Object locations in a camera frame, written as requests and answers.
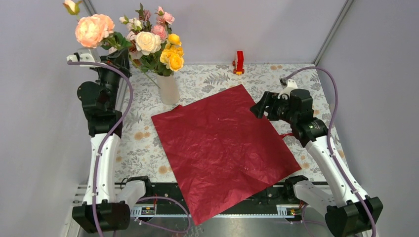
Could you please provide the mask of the red printed ribbon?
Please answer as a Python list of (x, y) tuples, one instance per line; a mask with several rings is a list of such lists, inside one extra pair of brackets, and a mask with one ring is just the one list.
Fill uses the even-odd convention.
[(288, 137), (288, 136), (294, 137), (293, 133), (286, 133), (286, 134), (280, 135), (281, 138), (285, 138), (285, 137)]

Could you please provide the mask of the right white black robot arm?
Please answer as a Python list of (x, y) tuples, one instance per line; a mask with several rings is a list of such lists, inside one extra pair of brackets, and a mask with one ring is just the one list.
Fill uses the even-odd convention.
[(293, 136), (314, 158), (332, 192), (328, 194), (307, 178), (297, 176), (287, 180), (291, 185), (284, 188), (284, 199), (290, 203), (301, 200), (324, 215), (335, 237), (366, 231), (371, 231), (375, 237), (383, 204), (378, 197), (370, 197), (351, 175), (333, 144), (329, 129), (314, 117), (312, 104), (309, 91), (292, 89), (282, 94), (266, 91), (250, 108), (258, 119), (267, 113), (268, 120), (283, 120), (291, 126)]

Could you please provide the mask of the peach rose stem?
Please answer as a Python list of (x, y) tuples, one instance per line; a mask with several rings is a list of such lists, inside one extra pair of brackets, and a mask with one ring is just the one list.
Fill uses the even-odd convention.
[[(75, 36), (78, 43), (82, 47), (88, 48), (103, 48), (109, 50), (114, 43), (114, 40), (108, 40), (107, 28), (107, 15), (105, 14), (93, 14), (91, 16), (82, 17), (81, 16), (81, 5), (82, 1), (77, 0), (65, 0), (63, 6), (66, 11), (77, 18), (77, 26), (75, 28)], [(126, 36), (122, 33), (117, 35), (120, 37), (120, 42), (124, 43)], [(113, 45), (117, 50), (123, 49), (123, 47), (118, 48), (117, 45)]]

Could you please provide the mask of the red wrapping paper sheet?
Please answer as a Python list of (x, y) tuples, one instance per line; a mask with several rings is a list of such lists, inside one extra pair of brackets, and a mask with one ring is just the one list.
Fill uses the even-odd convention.
[(199, 225), (299, 171), (243, 85), (152, 116), (171, 169)]

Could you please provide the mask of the dusty pink brown rose stem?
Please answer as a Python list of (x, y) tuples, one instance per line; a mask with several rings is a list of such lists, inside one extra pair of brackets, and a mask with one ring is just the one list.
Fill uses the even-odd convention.
[[(146, 10), (142, 4), (140, 4), (140, 8), (135, 11), (138, 16), (136, 18), (142, 21), (149, 21), (152, 26), (156, 24), (161, 24), (166, 27), (168, 36), (171, 34), (171, 25), (173, 24), (175, 18), (170, 13), (166, 12), (162, 7), (158, 7), (154, 13), (149, 10)], [(162, 49), (166, 44), (167, 38), (162, 45)]]

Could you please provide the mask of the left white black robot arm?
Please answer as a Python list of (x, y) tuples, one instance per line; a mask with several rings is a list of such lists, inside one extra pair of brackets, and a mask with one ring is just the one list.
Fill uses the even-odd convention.
[(153, 198), (143, 177), (129, 179), (120, 193), (115, 189), (117, 149), (127, 116), (116, 109), (116, 103), (120, 81), (131, 76), (129, 51), (124, 48), (100, 56), (94, 48), (81, 48), (67, 60), (69, 65), (88, 67), (98, 74), (97, 80), (83, 82), (77, 90), (87, 120), (91, 162), (85, 195), (81, 205), (73, 208), (72, 217), (86, 232), (103, 236), (127, 229), (138, 200), (147, 203)]

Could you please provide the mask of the cream white rose stem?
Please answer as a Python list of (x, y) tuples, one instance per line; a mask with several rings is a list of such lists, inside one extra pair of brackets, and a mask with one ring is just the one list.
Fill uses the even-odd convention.
[(143, 54), (140, 58), (141, 65), (134, 66), (140, 69), (142, 72), (153, 72), (158, 74), (158, 57), (162, 50), (162, 45), (164, 44), (168, 33), (166, 27), (161, 24), (156, 24), (152, 26), (150, 22), (142, 21), (143, 28), (135, 37), (137, 50)]

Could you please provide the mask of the yellow rose stem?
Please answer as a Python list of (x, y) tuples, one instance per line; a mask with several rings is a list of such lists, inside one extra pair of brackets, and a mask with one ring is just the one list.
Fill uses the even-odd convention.
[(165, 48), (160, 54), (158, 74), (168, 77), (172, 73), (181, 70), (184, 65), (183, 56), (184, 51), (181, 47), (180, 36), (170, 34), (167, 38)]

